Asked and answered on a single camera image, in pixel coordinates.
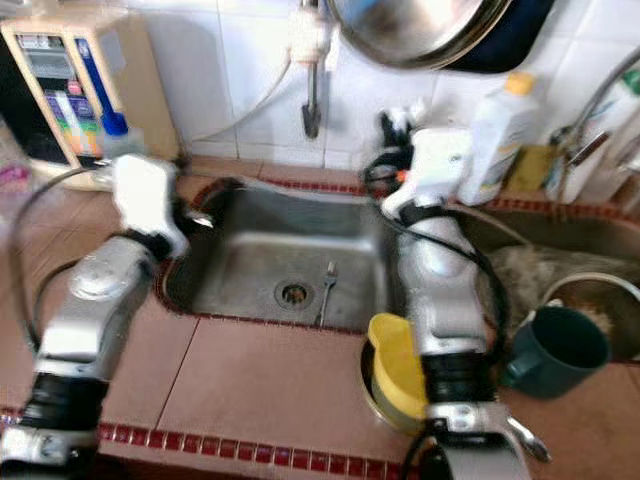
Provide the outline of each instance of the metal fork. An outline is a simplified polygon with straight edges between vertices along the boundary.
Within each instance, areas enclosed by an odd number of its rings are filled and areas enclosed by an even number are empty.
[[[329,292],[338,281],[338,273],[336,272],[336,262],[329,262],[327,271],[324,274],[324,295],[322,297],[322,306],[320,312],[316,316],[315,324],[319,327],[324,325],[324,317],[327,313],[327,302],[329,300]]]

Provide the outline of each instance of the bottle cap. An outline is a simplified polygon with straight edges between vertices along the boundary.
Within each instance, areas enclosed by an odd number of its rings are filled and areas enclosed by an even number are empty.
[[[629,70],[622,75],[622,81],[634,95],[640,95],[640,70]]]
[[[118,112],[104,113],[100,118],[102,126],[107,135],[120,137],[129,133],[129,127],[124,115]]]
[[[533,90],[535,79],[530,73],[513,72],[507,78],[505,89],[514,95],[528,95]]]

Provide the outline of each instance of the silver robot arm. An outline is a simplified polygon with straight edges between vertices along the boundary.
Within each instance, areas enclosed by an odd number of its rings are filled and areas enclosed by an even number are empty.
[[[414,159],[408,181],[382,203],[384,215],[418,234],[400,237],[399,271],[427,382],[427,432],[433,446],[423,456],[421,470],[424,478],[530,480],[520,443],[542,461],[550,456],[496,401],[483,310],[475,291],[478,267],[419,237],[474,252],[453,217],[433,214],[455,189],[462,157],[453,152],[443,168],[431,155],[426,166],[420,165],[420,176],[415,175]]]
[[[160,262],[187,249],[173,217],[175,168],[127,155],[117,159],[113,175],[124,233],[72,270],[36,356],[31,398],[20,423],[2,436],[2,478],[85,477],[131,320]]]

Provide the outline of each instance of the countertop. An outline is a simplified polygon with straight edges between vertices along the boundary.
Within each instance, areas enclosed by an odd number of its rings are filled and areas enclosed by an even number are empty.
[[[356,185],[353,174],[239,161],[204,162],[211,175],[246,175]],[[188,177],[193,196],[213,178]],[[23,235],[28,284],[96,248],[118,227],[105,193],[60,189],[28,220]],[[6,264],[6,253],[1,252]],[[66,276],[51,286],[45,318]],[[0,408],[16,415],[32,381],[0,277]],[[410,438],[378,419],[358,383],[363,338],[335,332],[166,310],[149,295],[105,402],[101,451],[202,470],[262,478],[394,478]],[[552,451],[530,462],[537,480],[632,479],[640,471],[640,368],[612,364],[562,398],[540,401],[510,390],[501,399]]]

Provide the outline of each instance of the white tile wall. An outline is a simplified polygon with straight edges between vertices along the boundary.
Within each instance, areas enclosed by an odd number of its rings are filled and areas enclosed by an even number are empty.
[[[251,108],[279,73],[287,16],[298,0],[121,0],[143,10],[174,121],[185,139],[215,132]],[[534,139],[570,123],[606,73],[640,44],[640,0],[556,0],[520,67],[539,78],[544,102]],[[325,75],[320,137],[307,140],[300,107],[306,71],[292,66],[274,98],[236,128],[191,145],[194,152],[276,163],[354,169],[376,138],[385,107],[422,97],[442,122],[468,124],[505,75],[396,71],[348,46]]]

